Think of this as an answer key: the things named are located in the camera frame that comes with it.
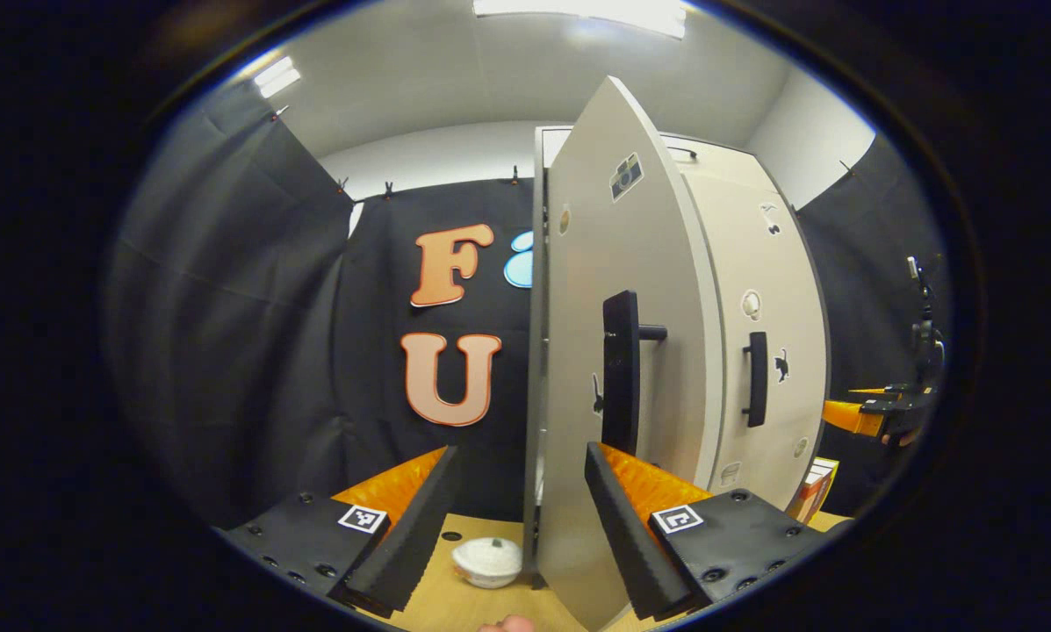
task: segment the screw hole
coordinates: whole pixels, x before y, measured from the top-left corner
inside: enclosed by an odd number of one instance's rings
[[[710,568],[708,571],[702,573],[701,580],[712,584],[713,582],[724,579],[727,573],[723,568]]]

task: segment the fluorescent light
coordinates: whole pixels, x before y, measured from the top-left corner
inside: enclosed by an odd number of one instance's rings
[[[283,73],[285,72],[289,72],[289,69],[292,69],[291,65],[292,61],[290,57],[284,57],[283,60],[276,61],[275,63],[271,64],[271,66],[269,66],[268,69],[265,69],[265,72],[262,72],[260,73],[260,75],[255,76],[255,84],[261,85],[262,87],[262,85],[267,85],[269,83],[272,83],[272,81],[274,81],[276,77],[283,75]]]
[[[274,95],[275,93],[279,93],[284,87],[288,87],[288,85],[295,83],[297,80],[300,80],[300,72],[297,72],[295,68],[291,68],[289,69],[289,72],[285,72],[283,73],[283,75],[280,75],[275,79],[272,79],[271,81],[265,83],[264,85],[261,85],[260,96],[264,97],[264,99],[267,99],[268,97]]]
[[[247,79],[252,79],[252,77],[255,77],[255,73],[261,72],[261,69],[271,63],[272,60],[277,59],[280,59],[279,50],[268,50],[267,53],[262,54],[262,56],[256,57],[256,59],[251,60],[247,66],[242,67],[236,75],[240,77],[246,77]]]
[[[680,40],[685,4],[678,0],[474,0],[474,15],[564,14],[637,25]]]

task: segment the white wall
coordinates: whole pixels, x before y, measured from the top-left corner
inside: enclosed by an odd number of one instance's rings
[[[393,191],[401,191],[509,178],[515,164],[518,177],[532,178],[533,136],[538,125],[565,124],[513,120],[439,127],[351,147],[318,162],[333,179],[349,178],[345,190],[355,200],[384,193],[386,180]],[[359,218],[357,204],[349,231]]]
[[[813,77],[791,68],[782,95],[745,148],[801,209],[865,156],[875,130]]]

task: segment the white bowl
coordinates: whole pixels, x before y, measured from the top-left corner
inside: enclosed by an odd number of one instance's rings
[[[501,588],[521,572],[521,549],[504,537],[479,537],[451,552],[456,572],[479,588]]]

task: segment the orange letter u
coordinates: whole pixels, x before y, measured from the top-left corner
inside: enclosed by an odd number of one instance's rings
[[[438,356],[448,348],[448,341],[436,334],[408,334],[400,339],[400,347],[408,355],[404,378],[408,404],[425,420],[446,427],[469,427],[486,416],[494,353],[501,349],[501,339],[469,335],[458,339],[457,345],[467,356],[467,391],[460,403],[448,404],[440,399],[436,387]]]

